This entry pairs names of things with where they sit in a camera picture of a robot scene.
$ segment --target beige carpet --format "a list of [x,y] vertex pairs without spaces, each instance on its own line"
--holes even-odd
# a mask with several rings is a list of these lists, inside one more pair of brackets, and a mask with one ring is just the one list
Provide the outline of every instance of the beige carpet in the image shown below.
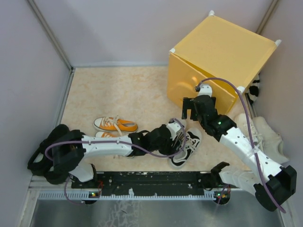
[[[76,69],[62,123],[71,130],[80,129],[94,136],[93,121],[96,118],[119,115],[137,122],[139,130],[153,130],[172,117],[181,117],[181,109],[166,97],[166,86],[167,67]],[[241,112],[243,107],[238,102],[229,116],[233,118]],[[228,148],[208,136],[199,123],[187,120],[187,128],[190,127],[199,128],[203,140],[198,151],[179,171],[209,171],[222,161],[248,170]],[[93,163],[97,171],[174,171],[167,158],[151,155],[133,159],[95,157],[86,161]]]

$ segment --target metal base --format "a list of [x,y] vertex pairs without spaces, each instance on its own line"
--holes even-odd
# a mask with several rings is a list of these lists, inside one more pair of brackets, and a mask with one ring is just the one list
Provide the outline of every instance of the metal base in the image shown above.
[[213,201],[97,201],[75,206],[38,200],[31,227],[282,227],[247,192],[232,191],[226,205]]

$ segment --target white shoelace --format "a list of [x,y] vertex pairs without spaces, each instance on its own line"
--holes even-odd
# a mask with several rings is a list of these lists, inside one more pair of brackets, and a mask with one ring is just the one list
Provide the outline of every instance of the white shoelace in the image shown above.
[[110,119],[110,117],[104,117],[101,120],[101,126],[108,127],[108,126],[113,125],[117,129],[117,131],[119,132],[120,136],[123,136],[121,130],[118,127],[118,120],[119,120],[118,115],[113,119]]
[[104,134],[103,134],[104,136],[104,138],[106,137],[106,138],[112,138],[112,136],[110,135],[110,134],[108,134],[107,132],[104,132]]
[[197,142],[197,139],[191,138],[190,135],[188,134],[186,135],[186,139],[187,141],[186,141],[185,149],[191,148],[191,150],[194,151],[196,149],[195,144]]

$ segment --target box lid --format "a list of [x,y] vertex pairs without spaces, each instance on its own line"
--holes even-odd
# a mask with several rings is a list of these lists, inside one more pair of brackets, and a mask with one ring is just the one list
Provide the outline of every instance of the box lid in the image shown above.
[[[209,16],[174,48],[177,56],[207,77],[224,78],[236,87],[248,87],[276,44],[220,17]],[[228,85],[220,86],[234,93]]]

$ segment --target black and white stuffed toy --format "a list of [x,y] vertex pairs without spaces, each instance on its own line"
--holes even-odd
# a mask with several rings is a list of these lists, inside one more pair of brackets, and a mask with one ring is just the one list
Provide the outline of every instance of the black and white stuffed toy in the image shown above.
[[260,78],[259,74],[255,77],[254,81],[250,85],[250,88],[246,93],[248,93],[248,100],[250,104],[253,104],[256,100],[257,97],[259,96],[259,85],[260,85]]

